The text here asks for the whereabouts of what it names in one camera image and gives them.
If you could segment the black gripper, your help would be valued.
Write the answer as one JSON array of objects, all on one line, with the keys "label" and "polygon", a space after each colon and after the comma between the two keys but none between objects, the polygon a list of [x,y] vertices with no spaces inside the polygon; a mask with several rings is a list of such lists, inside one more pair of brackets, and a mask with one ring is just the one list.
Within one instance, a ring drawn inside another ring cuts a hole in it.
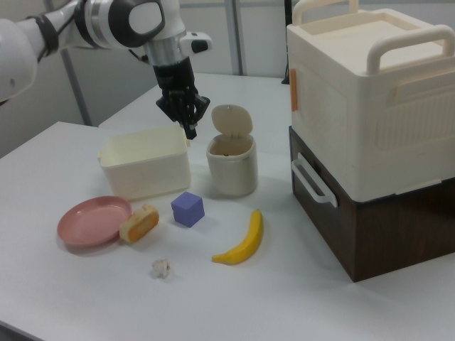
[{"label": "black gripper", "polygon": [[201,96],[195,85],[189,58],[172,65],[153,66],[162,96],[157,106],[172,120],[177,121],[188,139],[197,137],[196,127],[203,118],[210,100]]}]

